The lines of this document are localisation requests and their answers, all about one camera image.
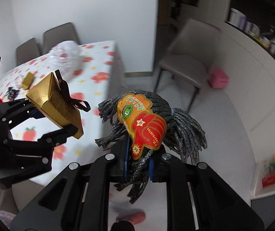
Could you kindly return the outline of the gold paper gift bag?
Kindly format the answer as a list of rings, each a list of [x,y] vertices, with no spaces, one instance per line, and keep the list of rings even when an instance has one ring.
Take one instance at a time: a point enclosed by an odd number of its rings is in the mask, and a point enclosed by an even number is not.
[[[60,70],[48,74],[30,89],[26,97],[58,127],[73,125],[77,129],[73,135],[75,139],[83,136],[80,111],[89,112],[90,104],[71,97],[68,83],[62,78]]]

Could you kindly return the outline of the clear bag with cup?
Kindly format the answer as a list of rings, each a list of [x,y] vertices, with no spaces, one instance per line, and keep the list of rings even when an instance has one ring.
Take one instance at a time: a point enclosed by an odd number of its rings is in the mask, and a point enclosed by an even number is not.
[[[80,46],[75,41],[63,41],[49,51],[49,63],[54,70],[59,70],[62,76],[66,76],[79,68],[80,51]]]

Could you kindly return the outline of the black scouring pad bundle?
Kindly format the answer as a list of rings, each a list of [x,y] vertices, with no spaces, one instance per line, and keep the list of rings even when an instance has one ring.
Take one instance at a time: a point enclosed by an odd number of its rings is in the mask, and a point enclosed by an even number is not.
[[[115,184],[117,191],[131,186],[127,197],[135,203],[148,184],[150,159],[162,144],[193,165],[200,152],[207,149],[201,125],[185,110],[170,107],[161,96],[151,91],[134,90],[108,98],[98,105],[102,122],[109,121],[111,133],[95,140],[98,147],[109,150],[129,135],[132,140],[132,168],[127,182]]]

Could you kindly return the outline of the dark wrapper on table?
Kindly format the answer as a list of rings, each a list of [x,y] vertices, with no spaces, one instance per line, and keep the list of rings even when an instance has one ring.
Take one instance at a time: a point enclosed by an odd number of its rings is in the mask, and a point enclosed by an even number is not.
[[[8,90],[5,96],[8,98],[9,101],[15,100],[19,95],[19,89],[15,89],[14,87],[8,87]]]

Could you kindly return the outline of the small gold box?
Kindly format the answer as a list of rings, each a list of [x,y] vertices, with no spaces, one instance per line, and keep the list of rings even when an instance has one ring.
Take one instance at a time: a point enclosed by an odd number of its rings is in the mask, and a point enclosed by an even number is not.
[[[27,73],[27,75],[23,78],[22,83],[21,83],[21,87],[23,90],[28,90],[31,87],[31,85],[34,81],[34,77],[35,76],[33,73],[31,73],[31,72]]]

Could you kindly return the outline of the pink slipper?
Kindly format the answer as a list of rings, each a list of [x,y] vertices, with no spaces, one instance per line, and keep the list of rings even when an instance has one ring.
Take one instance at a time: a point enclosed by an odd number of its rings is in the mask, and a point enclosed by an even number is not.
[[[146,219],[146,214],[144,212],[135,212],[125,216],[118,217],[116,219],[116,222],[127,221],[135,225],[135,224],[142,223],[145,219]]]

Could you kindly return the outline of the grey chair near table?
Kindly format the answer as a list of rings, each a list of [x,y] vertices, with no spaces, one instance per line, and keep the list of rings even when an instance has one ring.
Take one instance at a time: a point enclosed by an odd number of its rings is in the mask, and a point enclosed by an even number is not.
[[[31,38],[16,48],[16,66],[41,56],[41,50],[35,38]]]

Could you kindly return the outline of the white shelf with boxes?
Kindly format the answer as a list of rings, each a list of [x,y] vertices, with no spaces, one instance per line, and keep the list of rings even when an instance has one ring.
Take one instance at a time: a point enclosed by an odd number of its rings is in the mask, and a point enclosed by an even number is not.
[[[275,154],[256,165],[251,187],[251,200],[275,195]]]

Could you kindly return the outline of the pink footstool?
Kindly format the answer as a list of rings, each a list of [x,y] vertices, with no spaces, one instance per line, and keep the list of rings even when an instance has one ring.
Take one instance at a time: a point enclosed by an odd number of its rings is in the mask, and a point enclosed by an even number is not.
[[[223,89],[229,82],[229,77],[220,68],[213,68],[208,77],[209,85],[214,89]]]

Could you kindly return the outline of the white base cabinets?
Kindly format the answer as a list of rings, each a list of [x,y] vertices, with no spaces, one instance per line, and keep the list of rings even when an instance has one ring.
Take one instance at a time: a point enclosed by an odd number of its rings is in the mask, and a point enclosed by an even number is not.
[[[243,123],[256,162],[275,153],[275,59],[253,39],[227,23],[220,31],[213,63],[229,77],[225,93]]]

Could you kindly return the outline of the grey chair by wall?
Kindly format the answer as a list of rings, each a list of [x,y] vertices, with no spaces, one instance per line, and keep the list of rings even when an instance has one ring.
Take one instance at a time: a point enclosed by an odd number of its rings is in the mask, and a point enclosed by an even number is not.
[[[169,45],[159,61],[159,75],[154,87],[157,91],[163,71],[180,77],[194,87],[187,108],[189,111],[200,89],[204,87],[209,70],[217,55],[221,30],[212,24],[190,18]]]

